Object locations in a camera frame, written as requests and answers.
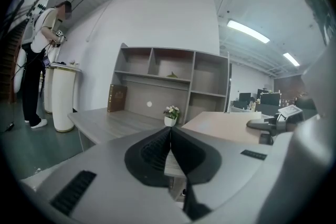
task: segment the white t-shirt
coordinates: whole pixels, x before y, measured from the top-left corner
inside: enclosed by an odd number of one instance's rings
[[[37,34],[31,44],[31,49],[35,53],[41,52],[49,43],[48,40],[42,33],[42,27],[48,27],[53,29],[57,19],[57,10],[55,8],[49,8],[45,10],[36,21],[35,31]]]

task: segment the wooden desk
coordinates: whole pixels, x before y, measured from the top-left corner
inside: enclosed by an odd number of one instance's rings
[[[106,108],[70,113],[68,117],[78,128],[83,151],[109,140],[164,127],[163,120],[125,110],[107,112]],[[171,151],[166,160],[164,173],[168,176],[184,177]]]

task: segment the black hair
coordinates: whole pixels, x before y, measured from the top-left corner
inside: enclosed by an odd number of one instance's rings
[[[61,2],[61,3],[59,3],[58,5],[55,6],[55,8],[62,7],[63,5],[65,5],[69,10],[72,9],[72,7],[71,7],[71,2],[70,2],[70,1],[67,1],[67,0],[65,0],[65,1],[63,1],[63,2]]]

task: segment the fluorescent light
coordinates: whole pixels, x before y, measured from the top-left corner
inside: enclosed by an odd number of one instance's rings
[[[253,36],[256,39],[259,39],[261,42],[263,43],[267,43],[269,41],[269,39],[267,37],[265,37],[264,35],[262,35],[261,33],[258,33],[257,31],[242,25],[240,23],[237,23],[233,20],[230,20],[229,23],[227,24],[228,27],[231,27],[233,29],[236,29],[238,31],[244,32],[250,36]]]
[[[283,56],[285,56],[293,65],[295,65],[296,67],[299,66],[299,63],[296,62],[296,60],[293,58],[292,55],[290,55],[289,53],[284,54]]]

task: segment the green floor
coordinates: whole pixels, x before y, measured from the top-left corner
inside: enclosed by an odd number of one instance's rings
[[[12,105],[0,103],[0,144],[17,179],[27,178],[82,151],[78,130],[56,132],[53,117],[44,112],[41,99],[37,114],[47,119],[48,125],[32,130],[24,121],[20,100]],[[2,133],[13,119],[14,128]]]

